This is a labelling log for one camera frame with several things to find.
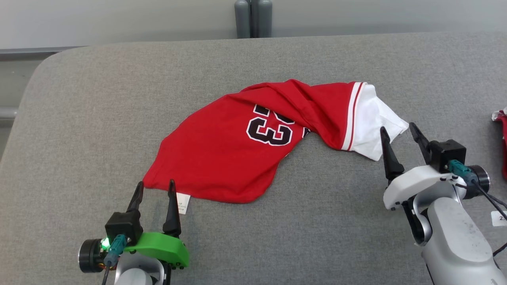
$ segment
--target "white jersey trim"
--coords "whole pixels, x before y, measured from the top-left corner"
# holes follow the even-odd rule
[[[346,134],[342,149],[355,151],[378,161],[382,156],[380,127],[384,126],[386,128],[392,141],[407,130],[409,125],[377,97],[375,86],[366,82],[356,83],[352,92],[353,95],[357,94],[357,96],[351,96],[349,102],[347,134],[349,134],[349,128],[351,128],[350,137],[347,137]]]

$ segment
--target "jersey tag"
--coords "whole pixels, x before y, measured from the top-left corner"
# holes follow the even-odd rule
[[[176,192],[176,197],[178,199],[178,211],[180,214],[185,215],[187,213],[190,195]]]

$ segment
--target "sticker label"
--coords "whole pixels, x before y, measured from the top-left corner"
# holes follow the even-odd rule
[[[491,212],[491,222],[493,227],[507,226],[507,220],[498,211]]]

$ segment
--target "red cloth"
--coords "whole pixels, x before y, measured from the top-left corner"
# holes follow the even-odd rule
[[[498,116],[497,121],[501,121],[503,123],[503,168],[502,173],[503,177],[507,179],[507,116],[501,112],[503,115]]]
[[[492,115],[493,121],[499,121],[503,124],[503,177],[507,179],[507,107],[498,112],[494,112]]]
[[[251,202],[271,185],[278,163],[310,130],[331,148],[350,150],[350,113],[364,85],[309,86],[289,80],[225,95],[162,141],[144,185],[167,190],[174,179],[178,192],[196,198]]]

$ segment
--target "gray table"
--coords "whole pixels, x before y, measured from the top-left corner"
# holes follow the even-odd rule
[[[501,176],[507,35],[418,33],[131,43],[69,50],[35,71],[0,163],[0,279],[4,284],[99,284],[77,251],[124,210],[160,141],[188,115],[245,86],[299,79],[367,81],[430,139],[453,138],[467,162]],[[393,147],[423,163],[409,133]],[[250,204],[191,199],[182,216],[191,255],[172,284],[430,284],[405,215],[383,207],[382,162],[328,148],[310,134]],[[146,190],[146,231],[161,230],[166,192]],[[492,206],[464,203],[496,249],[506,228]],[[507,267],[507,253],[497,258]]]

